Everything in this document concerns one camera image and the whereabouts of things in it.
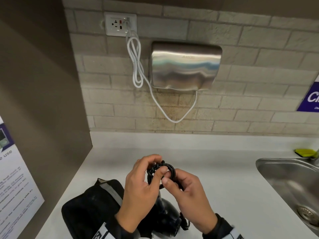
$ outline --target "black cord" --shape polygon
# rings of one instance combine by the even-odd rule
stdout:
[[[153,174],[155,173],[156,170],[158,170],[160,167],[162,166],[166,166],[168,168],[168,170],[171,172],[171,177],[170,179],[172,181],[174,181],[175,183],[178,184],[178,187],[184,191],[184,188],[183,186],[181,185],[181,183],[176,179],[176,172],[175,172],[175,169],[172,165],[168,164],[168,163],[165,163],[164,160],[162,160],[161,163],[157,163],[155,164],[154,166],[152,166],[150,169],[147,170],[147,182],[148,184],[150,185],[151,182],[152,182],[152,179],[153,179]],[[163,189],[164,186],[163,185],[159,185],[159,189]],[[181,228],[186,231],[188,230],[189,226],[190,226],[190,221],[188,221],[187,223],[187,220],[186,218],[183,216],[182,213],[180,213],[180,218],[181,218]]]

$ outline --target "sponge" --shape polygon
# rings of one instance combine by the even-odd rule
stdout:
[[[316,158],[317,157],[317,151],[315,151],[313,149],[300,148],[300,149],[295,149],[294,152],[302,158]]]

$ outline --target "black pouch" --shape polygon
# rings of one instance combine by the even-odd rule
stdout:
[[[62,206],[62,216],[73,239],[92,239],[104,222],[119,211],[124,188],[119,181],[98,179],[94,186]],[[135,232],[152,238],[151,216],[145,217]]]

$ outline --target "electrical outlet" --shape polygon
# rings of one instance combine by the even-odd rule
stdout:
[[[107,36],[125,37],[128,30],[125,22],[130,21],[131,30],[137,32],[136,14],[104,12],[105,31]]]

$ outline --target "stainless steel hand dryer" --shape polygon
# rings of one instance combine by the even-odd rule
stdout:
[[[152,43],[150,84],[154,88],[208,90],[219,69],[222,49],[216,45]]]

